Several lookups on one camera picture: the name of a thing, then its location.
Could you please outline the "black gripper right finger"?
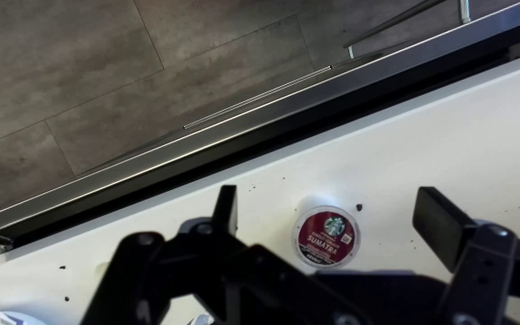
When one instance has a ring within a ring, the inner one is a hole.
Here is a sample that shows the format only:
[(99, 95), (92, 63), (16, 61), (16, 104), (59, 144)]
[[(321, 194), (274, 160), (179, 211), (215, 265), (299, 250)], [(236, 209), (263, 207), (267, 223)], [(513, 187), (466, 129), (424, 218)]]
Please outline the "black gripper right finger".
[(457, 267), (476, 229), (471, 216), (431, 185), (417, 189), (411, 225), (448, 270)]

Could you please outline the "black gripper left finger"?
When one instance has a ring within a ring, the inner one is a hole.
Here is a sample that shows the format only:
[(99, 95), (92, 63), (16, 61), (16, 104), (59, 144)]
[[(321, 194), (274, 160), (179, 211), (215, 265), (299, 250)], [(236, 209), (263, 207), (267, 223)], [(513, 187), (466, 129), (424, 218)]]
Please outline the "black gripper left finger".
[(236, 232), (236, 185), (234, 184), (225, 184), (220, 187), (216, 203), (211, 214), (211, 223), (215, 231)]

